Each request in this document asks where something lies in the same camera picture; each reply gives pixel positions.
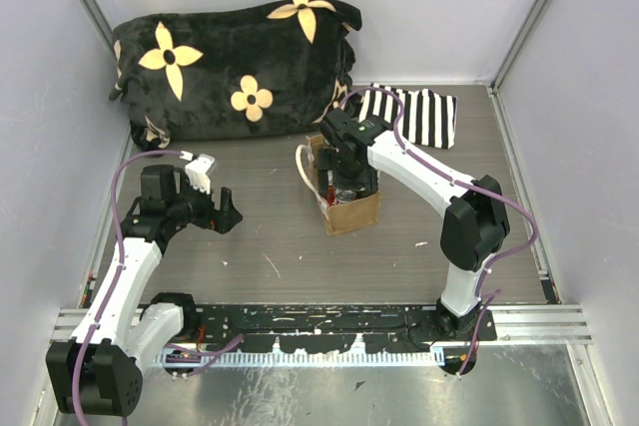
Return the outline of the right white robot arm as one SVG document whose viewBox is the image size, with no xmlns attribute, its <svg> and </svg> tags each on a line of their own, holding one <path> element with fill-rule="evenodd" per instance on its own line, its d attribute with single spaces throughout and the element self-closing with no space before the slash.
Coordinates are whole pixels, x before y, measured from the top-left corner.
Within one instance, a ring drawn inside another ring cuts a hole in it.
<svg viewBox="0 0 639 426">
<path fill-rule="evenodd" d="M 448 339 L 464 337 L 479 314 L 483 270 L 510 233 L 499 182 L 447 167 L 377 116 L 358 122 L 337 109 L 324 117 L 319 130 L 333 149 L 330 168 L 336 187 L 353 191 L 363 174 L 385 173 L 441 216 L 440 249 L 448 272 L 435 307 L 436 324 Z"/>
</svg>

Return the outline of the red cola can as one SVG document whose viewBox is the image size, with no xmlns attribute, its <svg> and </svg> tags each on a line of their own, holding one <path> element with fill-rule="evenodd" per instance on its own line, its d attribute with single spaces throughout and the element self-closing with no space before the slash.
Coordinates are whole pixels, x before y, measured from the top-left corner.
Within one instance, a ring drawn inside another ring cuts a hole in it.
<svg viewBox="0 0 639 426">
<path fill-rule="evenodd" d="M 328 171 L 318 171 L 318 191 L 319 195 L 328 199 L 330 183 L 328 180 Z"/>
</svg>

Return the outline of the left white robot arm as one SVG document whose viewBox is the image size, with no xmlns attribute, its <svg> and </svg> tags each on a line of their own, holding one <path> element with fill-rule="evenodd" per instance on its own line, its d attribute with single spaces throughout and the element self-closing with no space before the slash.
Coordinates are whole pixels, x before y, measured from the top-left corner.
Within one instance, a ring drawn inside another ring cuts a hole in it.
<svg viewBox="0 0 639 426">
<path fill-rule="evenodd" d="M 193 297 L 161 293 L 138 305 L 169 241 L 186 227 L 224 234 L 243 219 L 232 192 L 213 198 L 213 157 L 182 152 L 184 167 L 151 165 L 140 174 L 140 193 L 116 216 L 113 257 L 96 297 L 70 337 L 54 341 L 45 362 L 59 410 L 86 425 L 91 416 L 122 420 L 136 409 L 148 368 L 172 341 L 200 330 Z"/>
</svg>

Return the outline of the red Coca-Cola can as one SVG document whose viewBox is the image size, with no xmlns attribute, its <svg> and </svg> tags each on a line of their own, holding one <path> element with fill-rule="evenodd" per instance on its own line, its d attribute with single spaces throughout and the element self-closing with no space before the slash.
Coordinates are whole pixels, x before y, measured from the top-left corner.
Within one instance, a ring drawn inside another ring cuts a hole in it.
<svg viewBox="0 0 639 426">
<path fill-rule="evenodd" d="M 357 193 L 351 190 L 334 189 L 334 199 L 339 204 L 345 204 L 355 201 Z"/>
</svg>

